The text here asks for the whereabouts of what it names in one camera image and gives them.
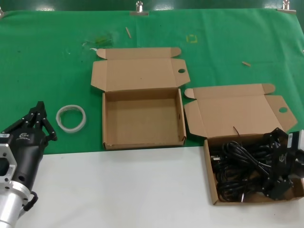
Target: box lid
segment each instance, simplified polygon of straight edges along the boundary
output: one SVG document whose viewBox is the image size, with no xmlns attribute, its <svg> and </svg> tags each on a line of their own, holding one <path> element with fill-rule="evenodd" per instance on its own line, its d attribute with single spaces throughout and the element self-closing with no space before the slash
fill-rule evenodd
<svg viewBox="0 0 304 228">
<path fill-rule="evenodd" d="M 202 137 L 260 134 L 276 127 L 288 131 L 297 120 L 282 96 L 268 95 L 272 84 L 186 89 L 196 99 L 185 105 L 189 131 Z"/>
<path fill-rule="evenodd" d="M 91 85 L 105 92 L 172 88 L 190 81 L 178 47 L 98 49 Z"/>
</svg>

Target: wooden stick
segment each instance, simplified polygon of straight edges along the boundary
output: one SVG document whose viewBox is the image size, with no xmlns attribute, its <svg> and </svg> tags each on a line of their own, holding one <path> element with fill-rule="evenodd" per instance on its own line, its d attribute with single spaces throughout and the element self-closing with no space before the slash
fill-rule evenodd
<svg viewBox="0 0 304 228">
<path fill-rule="evenodd" d="M 244 65 L 246 65 L 246 66 L 249 66 L 249 67 L 251 66 L 250 63 L 247 63 L 247 62 L 244 62 L 244 61 L 242 62 L 242 64 L 244 64 Z"/>
<path fill-rule="evenodd" d="M 129 29 L 128 29 L 127 27 L 125 27 L 125 30 L 127 30 L 127 33 L 128 33 L 128 35 L 129 35 L 130 39 L 132 39 L 131 34 L 130 34 L 130 32 L 129 32 Z"/>
</svg>

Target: white table surface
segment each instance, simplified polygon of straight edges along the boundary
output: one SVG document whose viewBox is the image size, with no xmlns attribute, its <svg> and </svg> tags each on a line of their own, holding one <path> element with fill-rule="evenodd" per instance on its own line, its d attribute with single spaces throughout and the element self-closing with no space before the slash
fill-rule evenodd
<svg viewBox="0 0 304 228">
<path fill-rule="evenodd" d="M 17 228 L 299 228 L 304 200 L 213 206 L 201 147 L 45 155 Z"/>
</svg>

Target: empty cardboard box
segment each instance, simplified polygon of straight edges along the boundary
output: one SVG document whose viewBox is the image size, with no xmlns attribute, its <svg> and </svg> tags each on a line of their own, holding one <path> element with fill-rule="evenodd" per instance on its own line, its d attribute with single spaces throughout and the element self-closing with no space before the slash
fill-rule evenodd
<svg viewBox="0 0 304 228">
<path fill-rule="evenodd" d="M 213 204 L 236 203 L 223 202 L 217 193 L 209 148 L 230 141 L 254 142 L 277 127 L 288 131 L 297 123 L 282 96 L 268 95 L 274 91 L 272 84 L 202 87 L 185 91 L 188 98 L 196 99 L 185 105 L 189 131 L 206 138 L 204 155 Z M 285 194 L 285 199 L 294 200 L 303 196 L 302 181 L 294 180 L 294 188 Z M 245 202 L 278 201 L 256 193 Z"/>
<path fill-rule="evenodd" d="M 179 86 L 190 81 L 179 48 L 98 49 L 91 85 L 103 93 L 106 149 L 183 145 Z"/>
</svg>

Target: gripper logo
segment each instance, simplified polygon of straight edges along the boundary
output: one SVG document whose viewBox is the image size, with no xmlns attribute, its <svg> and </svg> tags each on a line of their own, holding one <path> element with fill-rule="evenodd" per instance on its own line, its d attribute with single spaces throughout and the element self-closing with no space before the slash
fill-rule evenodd
<svg viewBox="0 0 304 228">
<path fill-rule="evenodd" d="M 29 140 L 29 135 L 27 133 L 21 133 L 17 140 L 19 140 L 19 139 Z"/>
</svg>

